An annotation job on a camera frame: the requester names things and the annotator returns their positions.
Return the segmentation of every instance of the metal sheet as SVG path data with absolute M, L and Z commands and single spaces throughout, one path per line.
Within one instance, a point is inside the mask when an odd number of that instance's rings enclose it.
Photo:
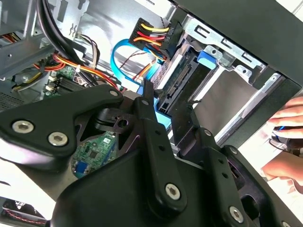
M 97 42 L 105 68 L 108 68 L 115 44 L 129 38 L 140 17 L 153 26 L 163 27 L 160 16 L 134 0 L 90 0 L 88 10 L 79 25 L 80 31 Z M 124 62 L 134 51 L 135 49 L 131 47 L 119 48 L 116 53 L 117 65 Z M 147 54 L 139 55 L 138 58 L 132 58 L 123 69 L 136 74 L 150 60 Z
M 0 35 L 24 29 L 30 0 L 1 0 Z
M 200 125 L 216 135 L 256 91 L 236 72 L 223 71 L 195 108 Z

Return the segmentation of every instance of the silver metal panel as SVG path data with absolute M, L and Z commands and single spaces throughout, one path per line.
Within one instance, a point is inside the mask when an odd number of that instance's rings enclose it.
M 74 40 L 81 17 L 88 6 L 89 0 L 57 0 L 53 17 L 63 36 Z
M 0 35 L 24 29 L 30 0 L 1 0 Z
M 135 0 L 145 6 L 150 11 L 157 14 L 159 17 L 169 19 L 176 9 L 170 1 L 167 0 Z
M 246 53 L 244 50 L 230 42 L 222 35 L 218 34 L 216 31 L 214 31 L 207 25 L 203 24 L 195 18 L 192 18 L 191 16 L 187 17 L 187 19 L 183 23 L 183 27 L 185 32 L 191 37 L 195 38 L 203 44 L 213 44 L 220 47 L 221 49 L 230 53 L 232 56 L 239 59 L 241 62 L 251 67 L 252 69 L 257 66 L 260 66 L 261 68 L 265 67 L 262 62 L 260 62 L 250 54 Z
M 256 91 L 236 72 L 223 71 L 195 108 L 200 125 L 216 135 Z
M 116 43 L 128 39 L 138 19 L 149 21 L 155 27 L 163 27 L 161 17 L 134 0 L 90 0 L 87 12 L 81 19 L 79 31 L 90 36 L 99 46 L 105 68 L 110 62 L 111 52 Z M 117 65 L 135 51 L 135 48 L 121 47 L 115 55 Z M 132 58 L 124 67 L 126 72 L 137 73 L 151 60 L 148 54 Z

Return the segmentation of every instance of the red wire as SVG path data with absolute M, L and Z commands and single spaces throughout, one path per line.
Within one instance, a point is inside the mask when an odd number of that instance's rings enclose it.
M 16 218 L 16 219 L 19 219 L 19 220 L 22 220 L 22 221 L 26 221 L 28 223 L 34 223 L 34 224 L 40 224 L 40 225 L 44 225 L 46 223 L 46 221 L 31 221 L 31 220 L 28 220 L 28 219 L 24 219 L 24 218 L 21 218 L 21 217 L 18 217 L 17 215 L 13 214 L 11 211 L 9 210 L 5 210 L 10 216 Z
M 14 41 L 9 36 L 3 35 L 2 37 L 10 41 L 11 43 L 14 43 Z
M 144 35 L 142 32 L 137 32 L 137 34 L 144 37 L 144 38 L 151 39 L 151 40 L 163 40 L 163 39 L 165 39 L 165 36 L 152 37 L 152 36 Z

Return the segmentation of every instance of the orange wire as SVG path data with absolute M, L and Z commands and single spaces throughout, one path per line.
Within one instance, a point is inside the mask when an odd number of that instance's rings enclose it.
M 11 43 L 14 43 L 14 41 L 6 35 L 3 35 L 2 37 L 5 38 L 6 40 L 10 41 Z
M 135 39 L 134 39 L 134 42 L 137 42 L 137 41 L 140 41 L 140 40 L 147 41 L 147 42 L 152 43 L 152 44 L 155 44 L 155 45 L 157 45 L 157 46 L 161 46 L 161 45 L 162 45 L 162 44 L 159 43 L 159 42 L 156 42 L 156 41 L 153 41 L 153 40 L 144 38 L 144 37 L 135 38 Z
M 34 64 L 34 67 L 36 69 L 40 69 L 40 67 L 36 64 Z M 65 64 L 64 63 L 60 63 L 59 65 L 56 65 L 56 66 L 51 66 L 51 67 L 45 67 L 45 71 L 46 72 L 50 72 L 50 71 L 58 71 L 58 70 L 61 70 L 65 67 Z
M 63 63 L 65 63 L 65 64 L 67 64 L 67 65 L 71 65 L 71 66 L 73 66 L 73 67 L 78 67 L 78 64 L 76 64 L 76 63 L 74 63 L 74 62 L 72 62 L 72 61 L 69 61 L 69 60 L 67 60 L 67 59 L 64 59 L 64 58 L 62 58 L 61 56 L 59 56 L 59 55 L 57 55 L 57 54 L 54 54 L 54 58 L 55 58 L 55 60 L 58 61 L 58 62 L 63 62 Z M 117 85 L 116 85 L 111 79 L 107 78 L 107 76 L 106 76 L 104 73 L 99 72 L 99 71 L 94 70 L 94 69 L 91 69 L 91 68 L 88 68 L 88 67 L 86 67 L 86 66 L 80 66 L 80 69 L 81 69 L 81 70 L 84 70 L 84 71 L 86 71 L 86 72 L 90 72 L 90 73 L 92 73 L 92 74 L 96 74 L 97 76 L 103 78 L 108 84 L 110 84 L 111 86 L 117 88 Z

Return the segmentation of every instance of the cable bundle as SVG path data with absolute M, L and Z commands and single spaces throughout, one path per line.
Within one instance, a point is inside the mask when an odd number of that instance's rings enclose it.
M 146 47 L 149 49 L 150 53 L 157 59 L 165 61 L 166 56 L 161 53 L 159 47 L 162 46 L 162 42 L 164 41 L 169 28 L 153 28 L 148 27 L 145 24 L 140 25 L 141 27 L 139 28 L 139 31 L 137 31 L 139 37 L 135 38 L 134 42 L 146 41 Z
M 49 42 L 64 58 L 70 59 L 77 65 L 84 66 L 73 47 L 56 26 L 47 0 L 37 0 L 36 9 L 41 29 Z M 94 77 L 89 73 L 79 72 L 79 74 L 90 86 L 98 85 Z

